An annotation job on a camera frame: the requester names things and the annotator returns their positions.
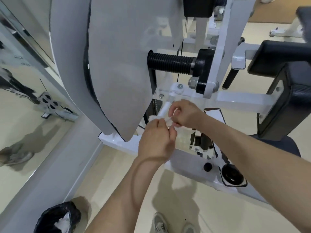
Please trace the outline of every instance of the black threaded rod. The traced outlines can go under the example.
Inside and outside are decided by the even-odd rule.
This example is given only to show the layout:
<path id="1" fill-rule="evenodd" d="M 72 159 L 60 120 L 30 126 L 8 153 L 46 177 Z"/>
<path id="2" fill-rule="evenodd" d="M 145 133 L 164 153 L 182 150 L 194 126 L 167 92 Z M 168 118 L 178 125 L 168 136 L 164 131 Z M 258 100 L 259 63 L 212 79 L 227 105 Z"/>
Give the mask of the black threaded rod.
<path id="1" fill-rule="evenodd" d="M 148 68 L 178 74 L 190 74 L 193 57 L 166 55 L 150 51 L 147 57 Z"/>

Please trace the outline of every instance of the black garbage bag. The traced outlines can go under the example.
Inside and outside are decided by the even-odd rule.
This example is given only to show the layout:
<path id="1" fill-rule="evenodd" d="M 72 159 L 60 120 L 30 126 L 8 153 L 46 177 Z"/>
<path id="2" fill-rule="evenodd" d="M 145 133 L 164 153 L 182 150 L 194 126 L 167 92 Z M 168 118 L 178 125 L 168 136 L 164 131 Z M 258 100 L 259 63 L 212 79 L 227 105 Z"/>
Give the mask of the black garbage bag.
<path id="1" fill-rule="evenodd" d="M 73 233 L 81 220 L 81 212 L 71 201 L 45 210 L 38 219 L 34 233 Z"/>

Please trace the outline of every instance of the beige floor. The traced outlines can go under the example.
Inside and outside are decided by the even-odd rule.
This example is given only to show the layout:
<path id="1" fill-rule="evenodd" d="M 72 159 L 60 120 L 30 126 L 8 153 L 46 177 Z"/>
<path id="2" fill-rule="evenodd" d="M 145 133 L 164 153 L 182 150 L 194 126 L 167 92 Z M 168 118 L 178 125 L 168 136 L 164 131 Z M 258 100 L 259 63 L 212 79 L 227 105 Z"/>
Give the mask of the beige floor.
<path id="1" fill-rule="evenodd" d="M 261 43 L 269 39 L 269 31 L 286 25 L 248 23 L 243 36 L 247 43 Z M 180 77 L 182 82 L 188 79 Z M 247 74 L 241 71 L 232 83 L 231 91 L 266 93 L 272 79 Z M 254 134 L 256 114 L 223 109 L 228 125 L 246 133 Z M 302 122 L 290 136 L 297 142 L 303 158 L 311 161 L 309 150 L 309 131 L 311 118 Z M 90 221 L 107 201 L 117 187 L 134 157 L 104 147 L 76 196 L 84 196 L 91 205 Z M 155 212 L 165 215 L 170 233 L 181 232 L 185 223 L 193 223 L 197 232 L 204 233 L 262 233 L 262 232 L 298 232 L 278 212 L 219 192 L 204 184 L 160 168 L 155 174 L 146 194 L 135 233 L 150 231 Z"/>
<path id="2" fill-rule="evenodd" d="M 34 89 L 39 96 L 45 91 L 36 71 L 31 67 L 5 67 L 22 84 Z M 54 98 L 60 100 L 49 88 Z M 45 160 L 55 145 L 71 128 L 73 122 L 55 116 L 41 118 L 43 112 L 34 109 L 27 98 L 0 89 L 0 150 L 13 144 L 24 144 L 22 150 L 32 151 L 35 155 L 26 163 L 0 166 L 0 213 L 15 194 L 26 183 L 33 172 Z"/>

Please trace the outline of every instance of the forearm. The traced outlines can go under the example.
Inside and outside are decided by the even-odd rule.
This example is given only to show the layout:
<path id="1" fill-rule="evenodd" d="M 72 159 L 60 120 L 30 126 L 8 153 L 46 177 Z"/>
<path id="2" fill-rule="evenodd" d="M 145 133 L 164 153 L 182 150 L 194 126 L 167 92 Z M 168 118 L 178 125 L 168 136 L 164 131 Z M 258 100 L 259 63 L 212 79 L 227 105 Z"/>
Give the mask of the forearm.
<path id="1" fill-rule="evenodd" d="M 310 231 L 311 163 L 206 115 L 198 130 L 210 137 L 254 188 L 299 230 Z"/>
<path id="2" fill-rule="evenodd" d="M 86 233 L 132 233 L 147 189 L 160 163 L 136 158 Z"/>

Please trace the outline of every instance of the black cushion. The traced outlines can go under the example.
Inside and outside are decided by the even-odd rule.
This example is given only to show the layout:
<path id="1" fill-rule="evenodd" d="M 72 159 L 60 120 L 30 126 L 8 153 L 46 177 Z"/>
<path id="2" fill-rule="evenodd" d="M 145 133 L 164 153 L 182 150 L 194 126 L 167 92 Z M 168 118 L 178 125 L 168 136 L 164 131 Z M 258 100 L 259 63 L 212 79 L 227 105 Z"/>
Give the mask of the black cushion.
<path id="1" fill-rule="evenodd" d="M 258 134 L 251 135 L 251 137 L 254 137 L 255 139 L 257 139 L 259 141 L 262 141 L 262 142 L 267 143 L 269 145 L 272 145 L 278 149 L 287 151 L 287 152 L 292 153 L 298 157 L 301 157 L 296 143 L 289 136 L 282 137 L 282 139 L 280 141 L 271 141 L 271 140 L 262 139 L 258 136 Z"/>
<path id="2" fill-rule="evenodd" d="M 257 114 L 257 134 L 262 139 L 282 140 L 311 113 L 310 64 L 305 61 L 286 63 L 267 94 L 272 94 L 280 80 L 284 90 L 261 124 Z"/>
<path id="3" fill-rule="evenodd" d="M 311 44 L 263 41 L 247 71 L 274 78 L 284 64 L 291 61 L 311 62 Z"/>
<path id="4" fill-rule="evenodd" d="M 300 6 L 296 15 L 304 29 L 304 39 L 311 42 L 311 6 Z"/>

